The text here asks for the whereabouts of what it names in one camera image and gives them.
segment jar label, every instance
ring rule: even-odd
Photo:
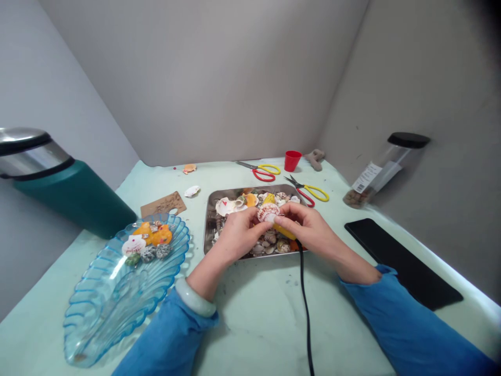
[[[364,172],[362,172],[359,178],[353,183],[351,188],[356,192],[362,193],[364,189],[374,180],[374,178],[381,172],[382,167],[379,167],[372,162],[367,165]]]

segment green thermos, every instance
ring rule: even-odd
[[[0,128],[0,177],[93,234],[110,239],[137,216],[84,162],[33,128]]]

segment stainless steel lid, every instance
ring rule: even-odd
[[[51,136],[35,128],[0,128],[2,178],[36,179],[71,165],[73,158]]]

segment blue glass dish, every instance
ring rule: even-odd
[[[167,295],[189,248],[188,228],[180,217],[155,214],[136,223],[161,221],[172,231],[168,257],[135,267],[125,265],[122,244],[136,228],[132,224],[106,243],[75,286],[64,327],[64,356],[76,367],[88,368],[135,328],[142,325]]]

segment metal tray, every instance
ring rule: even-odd
[[[215,191],[212,192],[209,195],[209,199],[207,201],[207,213],[205,216],[205,230],[204,230],[204,254],[207,254],[207,252],[210,251],[212,248],[212,241],[214,239],[214,234],[216,233],[216,203],[218,200],[228,197],[230,200],[235,200],[239,196],[239,194],[242,192],[243,189],[245,188],[252,188],[255,190],[265,190],[270,193],[278,193],[278,192],[285,192],[288,195],[291,196],[297,196],[301,204],[306,206],[306,203],[303,201],[302,196],[297,192],[296,188],[293,187],[292,185],[288,184],[277,184],[277,185],[261,185],[261,186],[252,186],[252,187],[241,187],[241,188],[233,188],[233,189],[227,189],[227,190],[222,190],[222,191]],[[272,253],[270,255],[263,255],[263,256],[251,256],[249,254],[246,254],[241,258],[243,259],[258,259],[261,257],[272,257],[272,256],[283,256],[283,255],[288,255],[294,252],[290,253]]]

